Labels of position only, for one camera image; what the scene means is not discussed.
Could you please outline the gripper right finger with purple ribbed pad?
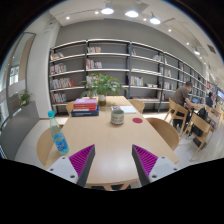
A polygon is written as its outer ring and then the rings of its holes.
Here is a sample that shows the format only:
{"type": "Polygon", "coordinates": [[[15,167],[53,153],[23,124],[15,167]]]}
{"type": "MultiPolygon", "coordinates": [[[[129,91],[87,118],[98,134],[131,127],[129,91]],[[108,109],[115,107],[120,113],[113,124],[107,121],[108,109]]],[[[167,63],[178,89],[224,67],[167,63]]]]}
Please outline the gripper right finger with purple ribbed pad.
{"type": "Polygon", "coordinates": [[[155,182],[178,170],[178,167],[167,157],[157,157],[137,145],[132,145],[132,156],[142,186],[155,182]]]}

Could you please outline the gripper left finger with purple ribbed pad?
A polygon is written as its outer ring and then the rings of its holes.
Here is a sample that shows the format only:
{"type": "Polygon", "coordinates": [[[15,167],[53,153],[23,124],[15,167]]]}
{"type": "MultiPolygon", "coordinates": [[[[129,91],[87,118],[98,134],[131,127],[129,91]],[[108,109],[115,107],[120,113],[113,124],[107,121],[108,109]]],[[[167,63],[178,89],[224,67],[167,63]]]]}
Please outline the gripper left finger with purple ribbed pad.
{"type": "Polygon", "coordinates": [[[84,187],[94,157],[95,145],[90,145],[70,157],[61,156],[47,171],[80,187],[84,187]]]}

